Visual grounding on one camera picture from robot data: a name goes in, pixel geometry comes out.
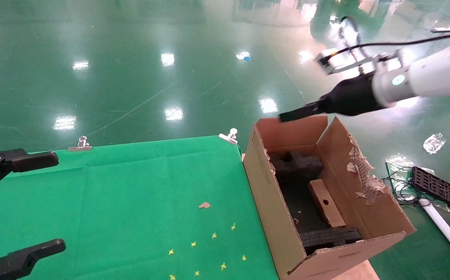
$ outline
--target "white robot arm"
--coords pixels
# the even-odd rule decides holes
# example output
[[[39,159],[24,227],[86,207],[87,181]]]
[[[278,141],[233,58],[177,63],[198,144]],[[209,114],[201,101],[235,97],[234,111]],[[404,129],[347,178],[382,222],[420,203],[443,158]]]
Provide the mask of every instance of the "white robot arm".
[[[388,71],[385,64],[391,59],[401,62],[399,51],[392,55],[367,57],[348,66],[332,66],[330,57],[341,52],[318,55],[317,60],[327,74],[346,71],[369,62],[374,64],[375,71],[343,80],[318,101],[280,114],[282,122],[321,113],[354,116],[390,108],[398,101],[412,97],[450,95],[450,47],[392,71]]]

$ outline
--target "glossy epoxy floor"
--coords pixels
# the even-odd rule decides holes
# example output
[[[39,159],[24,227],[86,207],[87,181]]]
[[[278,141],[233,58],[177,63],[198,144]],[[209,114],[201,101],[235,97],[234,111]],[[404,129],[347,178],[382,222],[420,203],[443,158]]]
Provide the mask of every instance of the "glossy epoxy floor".
[[[430,37],[450,0],[0,0],[0,149],[65,149],[239,130],[313,101],[344,78],[312,60],[337,47],[337,18],[363,41]],[[448,46],[405,49],[412,62]],[[372,48],[376,54],[394,48]],[[242,58],[250,56],[250,61]],[[376,175],[398,153],[450,181],[450,98],[343,117]],[[437,154],[422,145],[447,140]],[[421,209],[417,232],[371,262],[382,280],[450,278],[450,245]],[[441,213],[450,224],[450,212]]]

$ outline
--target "binder clip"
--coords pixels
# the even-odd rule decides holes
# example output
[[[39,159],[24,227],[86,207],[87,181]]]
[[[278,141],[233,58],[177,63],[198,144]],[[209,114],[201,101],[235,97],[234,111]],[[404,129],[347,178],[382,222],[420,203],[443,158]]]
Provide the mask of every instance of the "binder clip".
[[[87,142],[86,136],[80,136],[78,138],[78,145],[77,147],[69,147],[68,151],[90,151],[92,150],[92,147],[90,147],[90,144]]]
[[[237,145],[237,140],[235,140],[237,138],[237,129],[230,129],[230,133],[228,135],[224,135],[222,133],[220,133],[218,135],[218,137],[222,138],[223,140],[232,143],[234,145]]]

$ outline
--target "green tablecloth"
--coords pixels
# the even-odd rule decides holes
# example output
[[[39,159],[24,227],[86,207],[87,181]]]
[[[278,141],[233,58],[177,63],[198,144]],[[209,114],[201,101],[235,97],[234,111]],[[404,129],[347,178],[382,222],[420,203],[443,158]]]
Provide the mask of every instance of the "green tablecloth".
[[[0,257],[66,242],[28,280],[278,279],[238,146],[209,136],[58,156],[0,182]]]

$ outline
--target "black cable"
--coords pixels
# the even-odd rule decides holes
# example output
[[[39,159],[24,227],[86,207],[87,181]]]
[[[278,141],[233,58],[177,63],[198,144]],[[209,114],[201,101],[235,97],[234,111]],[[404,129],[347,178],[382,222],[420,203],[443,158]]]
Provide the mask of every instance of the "black cable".
[[[328,61],[330,57],[338,55],[340,53],[345,53],[346,51],[350,51],[356,48],[363,48],[363,47],[370,47],[370,46],[408,46],[408,45],[415,45],[415,44],[422,44],[427,43],[431,41],[437,41],[442,39],[448,39],[450,38],[450,34],[442,35],[438,37],[432,37],[432,38],[426,38],[421,40],[415,40],[415,41],[408,41],[408,42],[374,42],[374,43],[364,43],[364,44],[356,44],[353,46],[346,47],[344,49],[335,51],[334,53],[331,53],[330,55],[327,55],[324,57],[324,60]]]
[[[392,178],[392,176],[394,174],[396,174],[396,173],[398,173],[401,170],[404,170],[406,168],[411,168],[411,167],[403,166],[403,167],[399,168],[398,170],[396,170],[395,172],[389,174],[389,176],[387,176],[385,178],[382,178],[381,180],[383,182],[385,182],[386,180],[389,180],[389,182],[391,183],[392,194],[394,195],[394,197],[396,197],[396,200],[398,201],[399,205],[413,205],[413,206],[420,206],[420,207],[431,205],[431,199],[429,197],[427,197],[424,193],[422,193],[422,191],[420,191],[411,182],[408,182],[408,181],[405,181],[405,180],[401,180],[401,179]],[[403,187],[401,189],[399,189],[398,192],[396,191],[396,188],[395,188],[394,184],[392,183],[393,180],[401,182],[401,183],[404,183]],[[415,190],[415,193],[416,193],[415,197],[410,199],[410,200],[406,199],[404,197],[404,195],[403,195],[403,189],[405,189],[407,187],[411,187],[413,190]],[[419,203],[419,200],[422,199],[422,198],[428,200],[429,203],[427,205],[421,205]]]

